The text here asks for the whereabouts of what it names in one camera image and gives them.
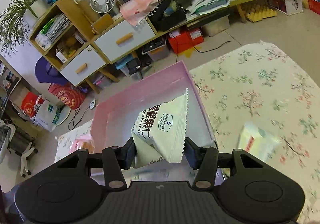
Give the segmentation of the white nut snack packet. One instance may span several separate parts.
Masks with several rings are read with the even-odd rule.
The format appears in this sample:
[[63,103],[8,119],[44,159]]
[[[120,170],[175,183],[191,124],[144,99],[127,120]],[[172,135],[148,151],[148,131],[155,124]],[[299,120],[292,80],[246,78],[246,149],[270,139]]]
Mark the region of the white nut snack packet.
[[183,95],[139,113],[131,135],[136,147],[135,168],[167,161],[180,163],[187,130],[188,89]]

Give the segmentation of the pale yellow snack packet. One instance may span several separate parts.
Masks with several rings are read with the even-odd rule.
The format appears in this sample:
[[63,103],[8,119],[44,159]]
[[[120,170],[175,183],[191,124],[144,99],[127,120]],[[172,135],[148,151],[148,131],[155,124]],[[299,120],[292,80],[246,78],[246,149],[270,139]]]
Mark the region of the pale yellow snack packet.
[[266,162],[280,143],[279,137],[249,122],[240,131],[237,148]]

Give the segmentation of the pink cardboard box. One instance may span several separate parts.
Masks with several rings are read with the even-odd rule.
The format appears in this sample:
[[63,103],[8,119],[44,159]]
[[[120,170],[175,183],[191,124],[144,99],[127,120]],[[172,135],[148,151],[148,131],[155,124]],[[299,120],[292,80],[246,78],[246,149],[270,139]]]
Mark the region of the pink cardboard box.
[[188,92],[187,137],[199,146],[214,143],[214,134],[197,87],[183,61],[140,80],[100,103],[94,114],[91,136],[95,152],[122,147],[140,111]]

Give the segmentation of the red gift bag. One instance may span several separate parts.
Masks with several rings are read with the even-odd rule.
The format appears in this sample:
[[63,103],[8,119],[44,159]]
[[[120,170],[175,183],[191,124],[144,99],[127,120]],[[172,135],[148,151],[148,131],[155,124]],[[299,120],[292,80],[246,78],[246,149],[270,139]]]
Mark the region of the red gift bag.
[[79,108],[86,97],[85,93],[70,84],[50,84],[48,91],[72,110]]

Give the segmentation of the floral tablecloth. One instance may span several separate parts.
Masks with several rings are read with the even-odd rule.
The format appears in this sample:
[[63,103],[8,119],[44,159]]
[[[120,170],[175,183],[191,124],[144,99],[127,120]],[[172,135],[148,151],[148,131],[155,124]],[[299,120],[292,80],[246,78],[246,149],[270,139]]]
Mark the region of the floral tablecloth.
[[[245,123],[280,138],[267,164],[296,181],[305,203],[299,223],[319,223],[319,87],[272,43],[253,43],[189,71],[220,152],[238,146]],[[57,139],[56,160],[91,135],[92,121]]]

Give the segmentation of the purple hat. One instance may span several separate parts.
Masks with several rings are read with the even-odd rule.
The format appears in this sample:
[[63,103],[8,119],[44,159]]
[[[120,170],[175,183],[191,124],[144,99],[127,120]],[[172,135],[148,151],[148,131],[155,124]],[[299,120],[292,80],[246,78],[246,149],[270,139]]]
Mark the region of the purple hat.
[[45,57],[38,59],[35,65],[35,76],[39,83],[50,83],[65,86],[68,80]]

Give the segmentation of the red storage box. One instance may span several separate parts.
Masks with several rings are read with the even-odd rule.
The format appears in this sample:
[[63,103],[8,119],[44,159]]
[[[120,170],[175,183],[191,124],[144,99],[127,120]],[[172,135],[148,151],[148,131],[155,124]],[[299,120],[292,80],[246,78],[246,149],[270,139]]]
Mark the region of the red storage box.
[[168,41],[175,54],[180,54],[185,50],[193,48],[204,42],[204,37],[200,28],[192,30],[176,30],[168,34]]

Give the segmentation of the wooden white TV cabinet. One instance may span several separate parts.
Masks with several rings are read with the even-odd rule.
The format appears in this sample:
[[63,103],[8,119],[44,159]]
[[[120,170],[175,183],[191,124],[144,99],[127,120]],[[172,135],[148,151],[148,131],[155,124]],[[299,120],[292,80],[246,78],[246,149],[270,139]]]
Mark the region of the wooden white TV cabinet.
[[[230,0],[231,6],[239,6],[242,3],[251,0]],[[113,64],[127,54],[137,50],[142,45],[154,40],[166,32],[157,30],[155,24],[151,22],[150,17],[155,16],[159,7],[150,13],[140,24],[131,26],[122,15],[116,20],[111,19],[108,15],[101,17],[101,21],[107,23],[103,25],[102,32],[96,32],[92,28],[89,19],[74,0],[58,0],[41,20],[34,27],[30,35],[30,42],[33,46],[47,59],[67,80],[74,86],[78,86],[95,72],[102,70],[107,64]],[[63,14],[69,19],[67,27],[63,28],[62,33],[44,49],[36,41],[37,35],[42,27],[50,19],[57,15]],[[85,42],[82,47],[78,48],[75,54],[62,63],[54,54],[54,47],[73,29],[79,32]]]

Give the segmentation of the white desk fan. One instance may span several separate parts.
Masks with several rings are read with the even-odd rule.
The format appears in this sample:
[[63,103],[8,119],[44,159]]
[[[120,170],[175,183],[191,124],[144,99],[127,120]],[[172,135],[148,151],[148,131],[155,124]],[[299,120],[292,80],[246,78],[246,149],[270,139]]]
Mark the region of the white desk fan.
[[89,5],[95,12],[105,14],[114,8],[116,0],[89,0]]

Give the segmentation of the potted green plant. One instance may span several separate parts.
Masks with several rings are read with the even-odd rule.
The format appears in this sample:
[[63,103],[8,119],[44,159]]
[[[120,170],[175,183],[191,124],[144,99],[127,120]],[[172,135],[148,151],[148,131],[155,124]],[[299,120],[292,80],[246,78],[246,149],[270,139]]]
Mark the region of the potted green plant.
[[17,46],[24,45],[28,39],[29,26],[23,19],[26,11],[35,18],[35,10],[31,5],[37,0],[9,0],[7,8],[1,12],[1,54],[11,56],[17,52]]

